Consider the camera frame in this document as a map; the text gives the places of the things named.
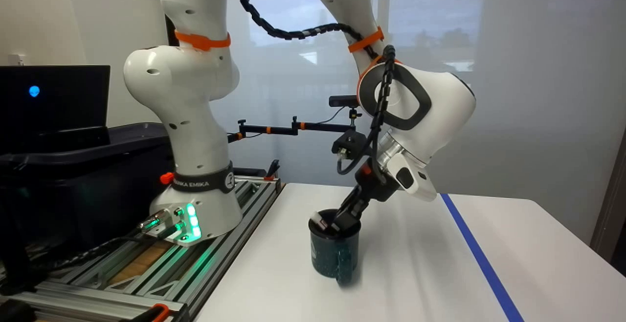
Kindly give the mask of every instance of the white table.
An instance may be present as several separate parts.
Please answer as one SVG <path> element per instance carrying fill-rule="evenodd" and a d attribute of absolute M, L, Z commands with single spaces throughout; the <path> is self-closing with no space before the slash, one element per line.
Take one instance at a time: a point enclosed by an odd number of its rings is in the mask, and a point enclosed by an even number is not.
<path fill-rule="evenodd" d="M 311 266 L 307 220 L 350 190 L 288 184 L 197 320 L 626 321 L 626 279 L 530 200 L 450 195 L 508 297 L 442 197 L 404 192 L 364 212 L 358 278 L 340 288 Z"/>

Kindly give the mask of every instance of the dark green speckled mug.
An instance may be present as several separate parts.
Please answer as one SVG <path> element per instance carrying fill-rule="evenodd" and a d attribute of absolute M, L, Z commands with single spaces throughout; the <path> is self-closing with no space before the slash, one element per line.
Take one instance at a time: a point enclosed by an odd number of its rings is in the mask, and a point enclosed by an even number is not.
<path fill-rule="evenodd" d="M 336 209 L 319 212 L 322 218 L 331 223 L 337 213 Z M 360 223 L 342 235 L 328 235 L 322 232 L 312 220 L 309 220 L 311 231 L 311 261 L 313 268 L 320 275 L 335 278 L 340 285 L 349 284 L 353 280 L 353 272 L 358 264 L 358 232 Z"/>

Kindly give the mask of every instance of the white wall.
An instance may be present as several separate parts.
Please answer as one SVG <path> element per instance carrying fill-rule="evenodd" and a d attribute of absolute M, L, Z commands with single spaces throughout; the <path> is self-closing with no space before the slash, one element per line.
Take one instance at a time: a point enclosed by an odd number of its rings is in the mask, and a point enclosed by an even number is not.
<path fill-rule="evenodd" d="M 107 125 L 158 121 L 130 96 L 122 68 L 133 50 L 167 44 L 159 0 L 0 2 L 0 64 L 20 53 L 30 64 L 110 65 Z"/>
<path fill-rule="evenodd" d="M 377 1 L 401 61 L 455 66 L 476 92 L 474 116 L 429 166 L 437 189 L 535 200 L 589 242 L 626 124 L 626 0 Z M 286 30 L 332 19 L 318 0 L 251 2 Z M 329 95 L 355 92 L 358 76 L 341 34 L 282 42 L 257 28 L 237 0 L 229 5 L 229 29 L 248 32 L 232 35 L 241 83 L 213 106 L 227 130 L 236 131 L 239 118 L 272 126 L 289 126 L 292 115 L 323 120 L 335 112 Z M 441 42 L 456 28 L 469 44 Z M 336 121 L 347 123 L 347 111 Z M 363 117 L 358 128 L 368 127 Z M 352 185 L 351 175 L 335 173 L 336 137 L 262 135 L 232 144 L 231 155 L 241 166 L 281 159 L 288 182 Z"/>

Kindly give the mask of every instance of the blue stripe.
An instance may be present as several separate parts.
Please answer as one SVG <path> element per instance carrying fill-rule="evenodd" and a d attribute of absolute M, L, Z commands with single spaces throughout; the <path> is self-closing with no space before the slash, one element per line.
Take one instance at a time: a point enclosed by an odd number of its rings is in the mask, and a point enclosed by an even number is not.
<path fill-rule="evenodd" d="M 504 311 L 505 315 L 507 315 L 510 322 L 523 322 L 524 319 L 521 317 L 513 300 L 511 300 L 511 297 L 508 295 L 507 289 L 505 289 L 502 285 L 498 275 L 493 270 L 489 260 L 487 260 L 487 256 L 485 256 L 485 253 L 478 245 L 478 242 L 476 242 L 474 235 L 472 235 L 467 224 L 465 224 L 463 217 L 461 217 L 461 214 L 456 209 L 456 206 L 454 206 L 452 199 L 450 199 L 450 196 L 447 195 L 447 193 L 441 193 L 441 198 L 443 199 L 443 202 L 445 202 L 452 218 L 456 222 L 456 226 L 458 226 L 461 231 L 465 242 L 467 242 L 469 250 L 471 250 L 471 253 L 474 254 L 474 258 L 476 259 L 476 262 L 478 262 L 478 266 L 480 266 L 481 271 L 483 271 L 483 275 L 487 278 L 489 286 L 492 287 L 492 291 L 496 296 L 496 299 L 498 299 L 498 302 L 502 307 L 502 311 Z"/>

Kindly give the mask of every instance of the white robot link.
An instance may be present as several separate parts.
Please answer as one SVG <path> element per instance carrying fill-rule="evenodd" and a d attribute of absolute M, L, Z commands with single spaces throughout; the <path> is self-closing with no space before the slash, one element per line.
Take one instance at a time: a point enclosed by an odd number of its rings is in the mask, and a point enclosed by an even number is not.
<path fill-rule="evenodd" d="M 376 58 L 384 44 L 371 0 L 321 1 L 338 23 L 365 37 L 358 41 L 346 34 L 359 72 L 360 105 L 374 115 L 385 63 Z M 133 97 L 161 119 L 174 151 L 174 182 L 154 199 L 150 211 L 178 215 L 184 226 L 168 240 L 189 246 L 228 232 L 242 217 L 231 191 L 226 133 L 209 108 L 210 101 L 235 89 L 239 72 L 228 48 L 226 0 L 161 0 L 161 4 L 181 46 L 136 50 L 126 61 L 124 79 Z M 424 168 L 466 123 L 476 99 L 450 73 L 396 63 L 393 75 L 384 118 L 391 128 L 374 158 L 407 192 L 432 200 L 436 191 Z"/>

